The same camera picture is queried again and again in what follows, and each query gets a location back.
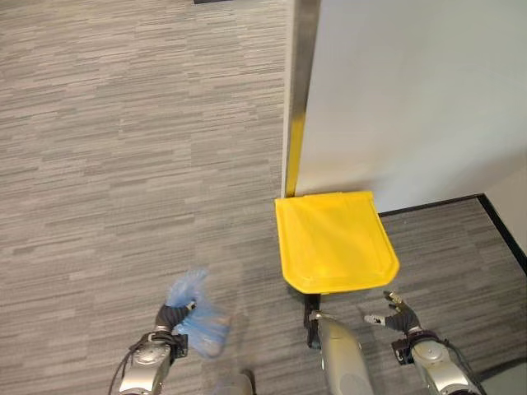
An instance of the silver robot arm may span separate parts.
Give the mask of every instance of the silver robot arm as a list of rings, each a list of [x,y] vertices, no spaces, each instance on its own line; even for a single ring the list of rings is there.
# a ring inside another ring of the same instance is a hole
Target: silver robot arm
[[[174,360],[187,356],[187,336],[172,335],[172,330],[195,307],[195,302],[176,308],[161,306],[156,316],[154,331],[145,333],[136,344],[129,347],[127,355],[115,371],[108,391],[109,395],[120,370],[122,370],[122,381],[119,395],[161,393],[163,381]]]
[[[364,320],[404,332],[406,338],[392,343],[395,357],[401,365],[414,363],[433,395],[484,395],[481,388],[452,361],[448,342],[440,341],[432,331],[423,330],[417,315],[394,292],[385,291],[385,298],[396,314],[389,317],[367,315]]]

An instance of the plastic bag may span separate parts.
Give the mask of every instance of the plastic bag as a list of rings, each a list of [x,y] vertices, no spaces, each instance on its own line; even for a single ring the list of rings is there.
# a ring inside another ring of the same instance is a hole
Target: plastic bag
[[[231,317],[207,300],[203,284],[206,276],[204,269],[186,272],[169,289],[166,305],[179,307],[196,301],[196,309],[175,327],[175,331],[189,335],[190,346],[201,356],[214,358],[222,353]]]

